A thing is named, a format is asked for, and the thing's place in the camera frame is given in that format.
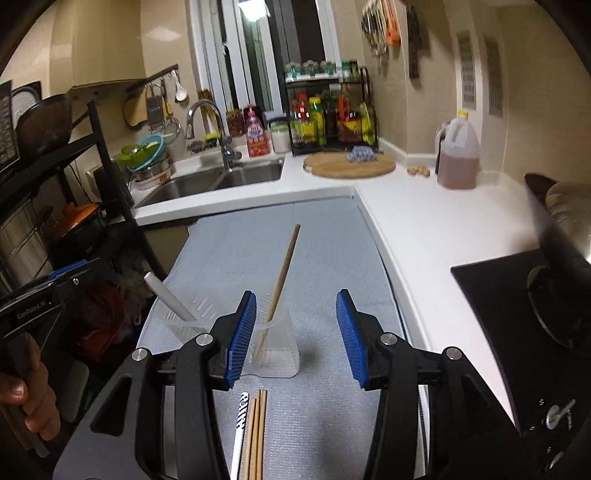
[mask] round wooden cutting board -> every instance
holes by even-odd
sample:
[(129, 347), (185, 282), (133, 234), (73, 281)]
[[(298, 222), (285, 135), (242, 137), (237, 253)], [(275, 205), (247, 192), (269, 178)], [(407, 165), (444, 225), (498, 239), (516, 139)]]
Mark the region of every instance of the round wooden cutting board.
[(314, 153), (304, 160), (304, 169), (319, 177), (330, 179), (368, 179), (386, 175), (396, 168), (396, 160), (378, 154), (376, 161), (355, 163), (347, 153)]

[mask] stainless steel sink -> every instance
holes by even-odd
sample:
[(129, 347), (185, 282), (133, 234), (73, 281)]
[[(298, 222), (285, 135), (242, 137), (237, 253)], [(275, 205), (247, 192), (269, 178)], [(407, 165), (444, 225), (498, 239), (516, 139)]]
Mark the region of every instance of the stainless steel sink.
[(250, 164), (235, 162), (234, 165), (238, 165), (238, 168), (225, 172), (215, 190), (279, 180), (283, 169), (283, 160)]
[(235, 167), (231, 171), (225, 171), (221, 167), (198, 171), (191, 175), (165, 181), (139, 202), (136, 208), (212, 190), (279, 180), (282, 170), (283, 158), (278, 158), (235, 162)]

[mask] white countertop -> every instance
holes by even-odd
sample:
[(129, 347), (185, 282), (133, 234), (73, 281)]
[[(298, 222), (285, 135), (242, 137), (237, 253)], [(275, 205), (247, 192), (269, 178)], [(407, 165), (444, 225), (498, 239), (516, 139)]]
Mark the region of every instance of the white countertop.
[[(406, 168), (365, 180), (314, 177), (304, 157), (285, 158), (277, 181), (207, 192), (139, 208), (139, 225), (301, 200), (352, 196), (372, 231), (416, 348), (464, 351), (512, 418), (492, 351), (450, 268), (537, 247), (525, 187), (501, 174), (497, 184), (452, 191)], [(174, 165), (174, 176), (201, 167)], [(134, 199), (147, 192), (132, 192)]]

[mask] cutting board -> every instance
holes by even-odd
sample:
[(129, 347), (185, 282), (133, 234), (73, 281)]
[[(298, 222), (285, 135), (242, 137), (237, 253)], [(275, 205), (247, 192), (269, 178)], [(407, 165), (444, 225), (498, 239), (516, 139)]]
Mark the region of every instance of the cutting board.
[(123, 104), (123, 115), (130, 127), (137, 127), (148, 120), (145, 90), (142, 90), (138, 96), (126, 100)]
[(354, 163), (347, 153), (314, 153), (304, 160), (304, 169), (319, 177), (330, 179), (368, 179), (386, 175), (396, 168), (396, 161), (378, 154), (376, 161)]

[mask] stove knob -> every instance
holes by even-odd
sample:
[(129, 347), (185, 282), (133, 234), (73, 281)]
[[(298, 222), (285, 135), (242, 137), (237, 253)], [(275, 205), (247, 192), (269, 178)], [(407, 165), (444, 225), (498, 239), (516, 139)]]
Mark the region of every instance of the stove knob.
[(574, 399), (572, 399), (562, 410), (558, 405), (553, 405), (550, 407), (548, 413), (546, 414), (546, 428), (549, 430), (554, 430), (558, 426), (558, 423), (562, 417), (564, 417), (570, 411), (570, 409), (573, 408), (573, 405)]

